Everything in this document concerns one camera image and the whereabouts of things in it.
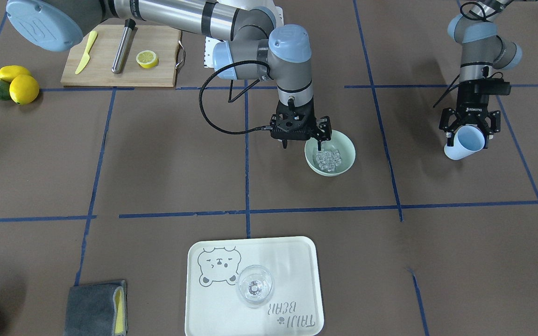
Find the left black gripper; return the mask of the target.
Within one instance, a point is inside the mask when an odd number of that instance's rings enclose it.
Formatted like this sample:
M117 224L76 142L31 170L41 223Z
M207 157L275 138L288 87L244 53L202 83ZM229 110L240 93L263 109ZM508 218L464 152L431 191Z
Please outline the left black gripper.
M446 134L446 146L453 147L457 130L461 126L476 125L484 128L484 149L494 134L501 130L501 112L489 111L489 96L508 96L511 85L504 80L470 80L458 85L456 108L443 109L439 128Z

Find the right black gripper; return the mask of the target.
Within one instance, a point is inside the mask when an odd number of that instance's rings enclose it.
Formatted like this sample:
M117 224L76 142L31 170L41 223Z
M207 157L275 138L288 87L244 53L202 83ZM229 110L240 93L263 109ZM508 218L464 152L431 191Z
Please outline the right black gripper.
M287 149L289 140L306 141L315 138L318 151L322 151L322 143L331 140L330 117L316 119L313 102L293 108L278 102L276 113L272 115L269 125L271 138L282 140L283 149Z

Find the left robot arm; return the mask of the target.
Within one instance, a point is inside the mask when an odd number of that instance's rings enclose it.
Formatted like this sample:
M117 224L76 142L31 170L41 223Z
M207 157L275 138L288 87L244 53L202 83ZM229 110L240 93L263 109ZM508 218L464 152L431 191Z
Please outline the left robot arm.
M503 71L517 66L523 51L501 37L495 24L510 1L476 0L467 4L470 10L461 9L447 27L462 53L459 74L444 91L449 94L457 90L456 106L442 110L439 129L446 133L447 144L454 145L461 127L474 126L487 147L501 129L501 112L488 110L489 98L510 94L511 85L504 81Z

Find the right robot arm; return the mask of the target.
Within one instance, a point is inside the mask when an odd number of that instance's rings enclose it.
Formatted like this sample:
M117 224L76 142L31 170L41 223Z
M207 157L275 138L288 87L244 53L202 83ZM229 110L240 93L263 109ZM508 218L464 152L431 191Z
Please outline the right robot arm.
M26 40L49 51L66 51L107 19L135 19L166 25L219 40L212 51L216 77L276 83L278 104L267 126L271 137L287 147L289 140L315 139L318 146L332 138L328 116L316 117L312 88L311 44L300 25L278 26L267 7L252 9L216 0L9 0L6 13Z

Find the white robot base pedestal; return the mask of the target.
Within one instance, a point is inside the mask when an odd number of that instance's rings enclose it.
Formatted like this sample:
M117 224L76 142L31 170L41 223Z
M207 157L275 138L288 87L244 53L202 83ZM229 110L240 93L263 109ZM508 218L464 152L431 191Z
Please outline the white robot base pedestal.
M280 27L284 25L283 19L283 9L282 7L276 6L273 0L219 0L219 3L222 3L226 6L237 7L240 9L250 10L256 7L264 7L271 11L276 19L275 27ZM205 51L204 51L204 67L213 68L213 50L215 45L218 44L220 40L206 37L205 38Z

